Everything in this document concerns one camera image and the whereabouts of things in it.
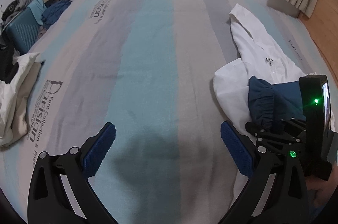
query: gray stripe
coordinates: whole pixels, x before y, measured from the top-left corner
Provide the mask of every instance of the gray stripe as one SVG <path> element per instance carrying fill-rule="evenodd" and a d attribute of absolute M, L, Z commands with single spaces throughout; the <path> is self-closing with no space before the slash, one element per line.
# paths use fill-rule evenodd
<path fill-rule="evenodd" d="M 232 8 L 228 0 L 203 0 L 207 7 L 210 23 L 221 46 L 227 63 L 239 57 L 230 30 L 229 13 Z"/>
<path fill-rule="evenodd" d="M 47 150 L 65 153 L 99 132 L 117 80 L 121 49 L 143 0 L 117 0 L 74 71 L 53 123 Z"/>
<path fill-rule="evenodd" d="M 279 32 L 282 34 L 283 38 L 285 39 L 285 42 L 290 47 L 291 51 L 295 55 L 297 59 L 299 59 L 299 63 L 301 66 L 299 67 L 305 74 L 313 73 L 313 69 L 310 67 L 308 61 L 302 54 L 294 36 L 292 35 L 289 28 L 286 26 L 286 24 L 282 21 L 276 10 L 272 8 L 266 8 L 268 10 L 269 15 L 272 17 L 276 27 L 278 28 Z"/>

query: human hand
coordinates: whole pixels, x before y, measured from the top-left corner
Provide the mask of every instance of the human hand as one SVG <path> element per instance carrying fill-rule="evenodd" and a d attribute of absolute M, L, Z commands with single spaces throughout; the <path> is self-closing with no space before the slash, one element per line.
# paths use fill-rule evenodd
<path fill-rule="evenodd" d="M 308 190 L 317 191 L 314 200 L 315 208 L 325 205 L 331 198 L 338 185 L 337 162 L 335 162 L 332 166 L 332 172 L 328 181 L 324 181 L 314 175 L 310 175 L 305 177 L 305 182 Z"/>

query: black robotic device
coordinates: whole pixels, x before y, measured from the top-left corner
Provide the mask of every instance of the black robotic device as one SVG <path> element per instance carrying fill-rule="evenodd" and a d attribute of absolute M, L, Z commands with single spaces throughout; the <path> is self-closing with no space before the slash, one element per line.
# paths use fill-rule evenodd
<path fill-rule="evenodd" d="M 281 120 L 281 131 L 265 131 L 247 123 L 256 145 L 238 133 L 232 123 L 221 126 L 221 136 L 242 174 L 249 180 L 219 224 L 307 224 L 308 193 L 305 176 L 328 180 L 334 157 L 329 158 L 333 132 L 330 129 L 330 95 L 326 76 L 299 80 L 303 113 L 307 121 Z M 107 123 L 97 136 L 66 154 L 40 153 L 31 179 L 28 224 L 117 223 L 93 192 L 87 179 L 94 176 L 115 139 L 115 127 Z M 275 180 L 262 213 L 252 217 L 269 175 Z M 60 175 L 67 175 L 84 219 L 76 215 Z"/>

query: light blue cloth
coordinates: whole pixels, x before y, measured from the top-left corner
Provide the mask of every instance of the light blue cloth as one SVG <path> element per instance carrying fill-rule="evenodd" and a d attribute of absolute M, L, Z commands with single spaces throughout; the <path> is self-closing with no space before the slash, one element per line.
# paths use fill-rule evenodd
<path fill-rule="evenodd" d="M 37 23 L 43 25 L 43 22 L 41 20 L 42 13 L 47 9 L 43 0 L 32 0 L 32 2 L 27 7 L 31 9 Z"/>

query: blue suitcase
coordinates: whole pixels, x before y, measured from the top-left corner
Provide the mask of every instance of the blue suitcase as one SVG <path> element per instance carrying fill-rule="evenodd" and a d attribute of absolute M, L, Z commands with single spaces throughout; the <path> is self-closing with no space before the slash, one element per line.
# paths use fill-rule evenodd
<path fill-rule="evenodd" d="M 37 41 L 40 25 L 36 22 L 29 7 L 23 10 L 4 30 L 7 38 L 13 41 L 20 55 L 26 54 Z"/>

